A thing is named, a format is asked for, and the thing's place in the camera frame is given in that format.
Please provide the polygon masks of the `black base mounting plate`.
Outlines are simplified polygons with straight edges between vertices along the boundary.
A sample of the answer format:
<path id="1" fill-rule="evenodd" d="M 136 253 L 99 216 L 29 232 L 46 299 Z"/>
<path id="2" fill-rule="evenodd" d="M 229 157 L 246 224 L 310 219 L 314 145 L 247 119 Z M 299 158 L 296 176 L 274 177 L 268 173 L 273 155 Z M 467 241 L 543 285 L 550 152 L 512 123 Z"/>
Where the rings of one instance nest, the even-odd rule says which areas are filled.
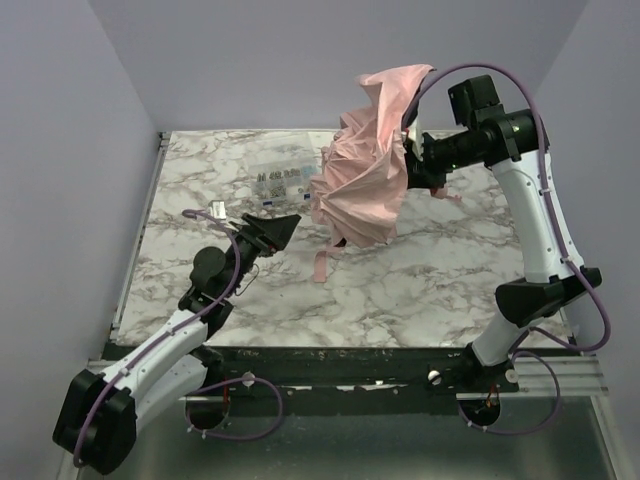
<path id="1" fill-rule="evenodd" d="M 458 398 L 518 391 L 511 362 L 473 364 L 463 348 L 214 347 L 212 392 L 184 398 L 197 423 L 267 417 L 454 415 Z"/>

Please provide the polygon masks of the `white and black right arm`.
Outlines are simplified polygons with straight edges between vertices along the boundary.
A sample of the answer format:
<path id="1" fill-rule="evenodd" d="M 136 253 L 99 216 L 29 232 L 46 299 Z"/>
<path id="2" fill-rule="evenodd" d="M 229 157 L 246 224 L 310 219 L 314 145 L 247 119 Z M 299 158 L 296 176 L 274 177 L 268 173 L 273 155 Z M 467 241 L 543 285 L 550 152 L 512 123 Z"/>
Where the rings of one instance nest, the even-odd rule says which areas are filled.
<path id="1" fill-rule="evenodd" d="M 492 78 L 465 80 L 448 91 L 464 132 L 442 140 L 427 134 L 405 142 L 408 186 L 436 189 L 448 174 L 476 164 L 497 180 L 513 217 L 524 262 L 522 278 L 495 290 L 497 312 L 466 346 L 457 374 L 472 382 L 507 364 L 516 342 L 602 282 L 585 266 L 554 191 L 548 137 L 534 107 L 507 112 Z"/>

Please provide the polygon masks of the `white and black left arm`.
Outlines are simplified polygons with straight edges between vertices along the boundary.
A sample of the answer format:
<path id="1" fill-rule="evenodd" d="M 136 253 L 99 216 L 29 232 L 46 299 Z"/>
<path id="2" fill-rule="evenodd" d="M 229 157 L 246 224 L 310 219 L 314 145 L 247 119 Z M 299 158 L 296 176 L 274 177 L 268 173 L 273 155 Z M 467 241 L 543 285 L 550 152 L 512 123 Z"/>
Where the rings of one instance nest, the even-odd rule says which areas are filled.
<path id="1" fill-rule="evenodd" d="M 152 419 L 179 397 L 205 390 L 216 364 L 205 343 L 230 316 L 229 297 L 257 258 L 286 248 L 301 220 L 298 214 L 272 219 L 243 214 L 240 222 L 225 226 L 204 211 L 182 214 L 209 220 L 230 246 L 208 246 L 196 253 L 189 288 L 146 341 L 100 372 L 84 369 L 71 380 L 52 439 L 71 454 L 77 468 L 112 473 Z"/>

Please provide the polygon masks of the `aluminium frame rail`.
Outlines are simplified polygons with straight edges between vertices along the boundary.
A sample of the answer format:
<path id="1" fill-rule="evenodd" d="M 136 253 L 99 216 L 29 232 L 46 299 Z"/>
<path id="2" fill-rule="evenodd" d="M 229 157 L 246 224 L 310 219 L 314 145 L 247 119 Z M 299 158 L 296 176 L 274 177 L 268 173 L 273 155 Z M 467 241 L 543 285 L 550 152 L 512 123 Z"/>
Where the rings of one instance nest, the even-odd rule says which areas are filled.
<path id="1" fill-rule="evenodd" d="M 93 363 L 107 381 L 144 396 L 155 387 L 180 381 L 215 383 L 263 378 L 288 390 L 335 388 L 382 390 L 422 387 L 430 395 L 479 399 L 501 396 L 604 396 L 608 392 L 598 360 L 542 350 L 541 358 L 524 352 L 497 367 L 467 367 L 459 349 L 366 349 L 216 347 L 179 360 L 148 356 L 136 361 L 130 349 L 108 353 Z"/>

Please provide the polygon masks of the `pink folding umbrella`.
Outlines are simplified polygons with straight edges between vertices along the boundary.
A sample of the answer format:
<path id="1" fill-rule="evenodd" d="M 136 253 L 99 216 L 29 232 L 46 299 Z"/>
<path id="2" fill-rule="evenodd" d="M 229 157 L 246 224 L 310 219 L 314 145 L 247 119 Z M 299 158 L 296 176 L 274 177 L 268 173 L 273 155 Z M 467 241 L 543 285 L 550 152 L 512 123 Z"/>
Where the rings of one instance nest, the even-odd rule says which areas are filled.
<path id="1" fill-rule="evenodd" d="M 408 190 L 401 125 L 428 64 L 395 67 L 358 77 L 369 98 L 365 107 L 340 116 L 340 128 L 321 150 L 321 172 L 312 176 L 311 218 L 330 230 L 330 243 L 314 259 L 316 283 L 327 280 L 328 257 L 345 245 L 385 244 L 397 234 L 396 222 Z"/>

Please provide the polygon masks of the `clear plastic organizer box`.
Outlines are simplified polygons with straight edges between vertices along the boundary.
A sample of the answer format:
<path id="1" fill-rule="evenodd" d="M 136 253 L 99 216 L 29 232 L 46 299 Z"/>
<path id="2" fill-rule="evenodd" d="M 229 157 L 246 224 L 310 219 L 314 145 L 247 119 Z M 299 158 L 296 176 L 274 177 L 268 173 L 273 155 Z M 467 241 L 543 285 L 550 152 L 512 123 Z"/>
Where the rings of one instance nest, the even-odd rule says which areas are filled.
<path id="1" fill-rule="evenodd" d="M 248 169 L 255 202 L 261 207 L 306 203 L 311 199 L 311 177 L 318 167 L 309 162 L 279 161 Z"/>

